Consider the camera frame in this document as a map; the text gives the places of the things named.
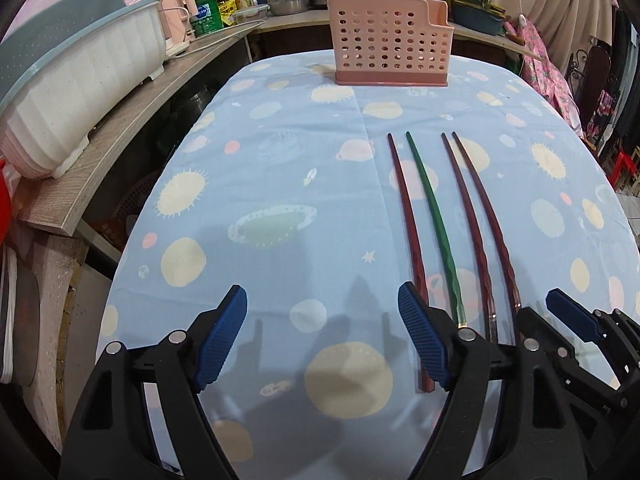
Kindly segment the dark red chopstick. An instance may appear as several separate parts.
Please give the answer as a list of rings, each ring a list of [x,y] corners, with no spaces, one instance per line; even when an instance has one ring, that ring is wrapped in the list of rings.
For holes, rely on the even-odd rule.
[[[492,296],[491,278],[489,274],[488,260],[484,249],[482,233],[480,232],[480,226],[477,222],[477,216],[473,208],[469,190],[464,182],[464,177],[462,176],[462,172],[458,165],[456,156],[454,156],[454,150],[452,149],[445,133],[442,133],[440,137],[442,138],[442,143],[444,144],[450,161],[452,172],[454,173],[454,178],[457,182],[466,222],[468,222],[469,231],[471,234],[472,246],[478,272],[478,280],[480,281],[480,300],[482,300],[486,336],[490,342],[497,342],[497,311],[494,296]]]
[[[418,355],[418,388],[422,393],[431,393],[435,390],[434,380],[428,376],[425,367],[425,359],[428,353],[428,342],[434,335],[433,327],[427,315],[428,292],[424,265],[422,261],[420,240],[416,220],[411,206],[411,200],[406,185],[401,162],[396,150],[393,136],[387,135],[390,151],[392,152],[394,170],[398,182],[399,193],[404,212],[406,229],[408,233],[411,264],[413,270],[413,281],[405,282],[398,289],[397,302],[398,312],[405,324],[405,328],[410,336],[414,350]]]
[[[512,266],[512,262],[510,258],[510,252],[509,252],[509,249],[506,247],[506,242],[504,241],[503,232],[499,224],[497,215],[495,213],[495,209],[492,206],[492,203],[486,192],[486,188],[484,187],[482,179],[480,178],[480,175],[478,174],[472,162],[471,156],[469,155],[468,151],[464,147],[462,140],[459,138],[459,136],[455,132],[452,134],[452,137],[454,138],[454,142],[456,142],[457,144],[458,150],[462,155],[465,165],[468,167],[471,178],[477,189],[477,193],[480,196],[480,201],[483,204],[484,211],[490,225],[491,233],[494,236],[494,240],[495,240],[495,244],[496,244],[496,248],[497,248],[497,252],[498,252],[498,256],[501,264],[503,279],[504,279],[504,282],[506,283],[506,293],[508,294],[509,304],[513,314],[517,314],[518,310],[520,310],[522,307],[520,290],[518,289],[518,283],[516,282],[514,267]]]

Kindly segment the beige curtain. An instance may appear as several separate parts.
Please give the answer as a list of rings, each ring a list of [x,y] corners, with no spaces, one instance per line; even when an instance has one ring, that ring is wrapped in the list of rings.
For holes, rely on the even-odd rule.
[[[490,0],[511,18],[523,15],[541,36],[551,62],[566,70],[570,56],[594,41],[613,43],[616,0]]]

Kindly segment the small steel pot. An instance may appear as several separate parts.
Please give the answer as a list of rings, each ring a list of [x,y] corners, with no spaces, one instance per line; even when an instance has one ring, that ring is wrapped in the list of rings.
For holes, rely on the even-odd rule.
[[[299,14],[309,9],[310,0],[267,0],[275,16]]]

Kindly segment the clear plastic food box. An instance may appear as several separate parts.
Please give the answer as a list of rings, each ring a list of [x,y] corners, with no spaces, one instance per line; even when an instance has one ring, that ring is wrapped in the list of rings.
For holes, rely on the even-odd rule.
[[[270,5],[258,4],[258,6],[249,6],[245,9],[236,10],[232,14],[232,21],[234,24],[242,24],[245,22],[262,21],[268,18]]]

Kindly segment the pink floral garment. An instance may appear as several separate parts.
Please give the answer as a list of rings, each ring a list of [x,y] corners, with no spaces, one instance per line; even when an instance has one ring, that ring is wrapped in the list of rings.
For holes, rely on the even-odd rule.
[[[582,138],[584,136],[582,123],[570,86],[560,70],[550,60],[544,40],[534,24],[523,14],[520,14],[515,24],[505,21],[504,29],[507,34],[518,38],[529,52],[537,55],[537,58],[531,56],[523,58],[521,78],[542,96],[574,133]]]

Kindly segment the pink perforated utensil holder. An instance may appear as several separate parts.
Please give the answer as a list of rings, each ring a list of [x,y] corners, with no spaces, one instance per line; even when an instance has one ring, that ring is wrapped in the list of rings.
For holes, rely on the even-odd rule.
[[[454,28],[442,0],[326,0],[335,82],[446,87]]]

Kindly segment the green detergent bottle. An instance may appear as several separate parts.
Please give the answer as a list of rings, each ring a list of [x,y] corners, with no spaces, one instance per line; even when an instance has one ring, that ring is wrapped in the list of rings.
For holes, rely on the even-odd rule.
[[[224,28],[217,0],[194,0],[196,12],[190,23],[196,38],[211,34]]]

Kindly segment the wooden counter shelf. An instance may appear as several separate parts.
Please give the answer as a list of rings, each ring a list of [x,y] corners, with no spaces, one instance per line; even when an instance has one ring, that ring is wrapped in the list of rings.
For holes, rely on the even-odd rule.
[[[209,64],[239,44],[240,60],[252,60],[248,38],[280,30],[329,26],[327,10],[276,16],[214,32],[195,40],[165,64],[156,79],[140,84],[92,130],[89,145],[58,179],[23,180],[17,188],[16,218],[34,229],[72,236],[94,194],[129,143],[177,92]]]

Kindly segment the white dish rack tub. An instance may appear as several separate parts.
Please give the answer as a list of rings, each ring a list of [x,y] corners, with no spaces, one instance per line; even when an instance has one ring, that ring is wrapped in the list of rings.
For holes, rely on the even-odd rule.
[[[24,178],[65,174],[91,130],[163,71],[160,0],[60,0],[1,44],[1,153]]]

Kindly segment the light blue dotted tablecloth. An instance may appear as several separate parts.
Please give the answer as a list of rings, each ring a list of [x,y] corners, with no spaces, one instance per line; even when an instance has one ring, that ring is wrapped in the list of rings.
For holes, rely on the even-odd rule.
[[[156,344],[233,285],[248,312],[201,401],[243,479],[403,479],[446,394],[416,388],[397,311],[416,216],[431,304],[448,287],[424,195],[444,219],[466,322],[480,279],[456,175],[477,172],[524,304],[560,288],[639,313],[634,234],[605,174],[531,86],[452,58],[444,88],[347,87],[330,51],[244,67],[157,181],[115,273],[102,342]]]

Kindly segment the pink electric kettle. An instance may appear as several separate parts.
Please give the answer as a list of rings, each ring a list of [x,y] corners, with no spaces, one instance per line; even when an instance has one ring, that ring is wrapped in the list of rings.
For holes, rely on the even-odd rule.
[[[184,52],[190,46],[193,38],[191,18],[195,12],[195,0],[160,0],[158,13],[168,58]]]

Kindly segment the red plastic stool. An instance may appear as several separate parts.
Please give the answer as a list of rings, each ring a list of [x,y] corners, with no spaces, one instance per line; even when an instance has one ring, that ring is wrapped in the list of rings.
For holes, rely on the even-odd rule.
[[[620,150],[616,156],[613,170],[608,175],[608,182],[610,182],[610,185],[614,190],[616,190],[618,181],[624,172],[629,174],[631,177],[635,177],[638,174],[638,167],[630,155],[628,155],[624,150]]]

